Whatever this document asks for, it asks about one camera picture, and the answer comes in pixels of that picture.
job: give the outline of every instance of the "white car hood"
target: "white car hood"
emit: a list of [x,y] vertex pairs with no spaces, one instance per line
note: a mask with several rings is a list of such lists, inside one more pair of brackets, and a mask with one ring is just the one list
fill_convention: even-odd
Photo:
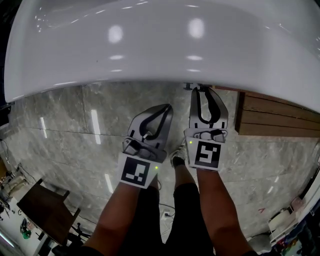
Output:
[[313,0],[23,0],[7,47],[7,102],[96,81],[179,81],[320,112]]

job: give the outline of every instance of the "sock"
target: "sock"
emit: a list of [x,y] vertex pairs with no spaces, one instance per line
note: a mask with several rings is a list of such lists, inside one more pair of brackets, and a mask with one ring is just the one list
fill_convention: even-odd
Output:
[[181,157],[175,156],[172,159],[172,164],[173,164],[174,168],[176,168],[177,166],[184,166],[185,165],[185,160],[183,160]]

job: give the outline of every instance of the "shoe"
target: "shoe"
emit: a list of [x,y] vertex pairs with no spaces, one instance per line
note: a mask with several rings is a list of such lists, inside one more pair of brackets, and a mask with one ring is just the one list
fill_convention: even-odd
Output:
[[173,151],[169,156],[171,166],[173,168],[175,168],[175,166],[177,166],[176,162],[181,164],[182,161],[183,161],[183,163],[184,163],[186,157],[187,157],[186,139],[183,139],[181,145],[175,151]]

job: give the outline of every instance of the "sneaker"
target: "sneaker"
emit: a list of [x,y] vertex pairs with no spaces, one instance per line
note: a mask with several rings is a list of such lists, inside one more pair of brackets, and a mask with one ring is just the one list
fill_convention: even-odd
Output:
[[186,157],[187,157],[186,139],[183,139],[181,145],[169,155],[171,166],[175,168],[173,163],[174,158],[180,158],[183,161],[185,161]]

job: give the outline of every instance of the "green object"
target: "green object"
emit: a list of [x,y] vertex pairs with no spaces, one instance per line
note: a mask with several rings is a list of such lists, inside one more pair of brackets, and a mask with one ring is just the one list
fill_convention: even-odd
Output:
[[27,230],[27,231],[23,232],[22,236],[24,239],[29,239],[31,237],[31,231]]

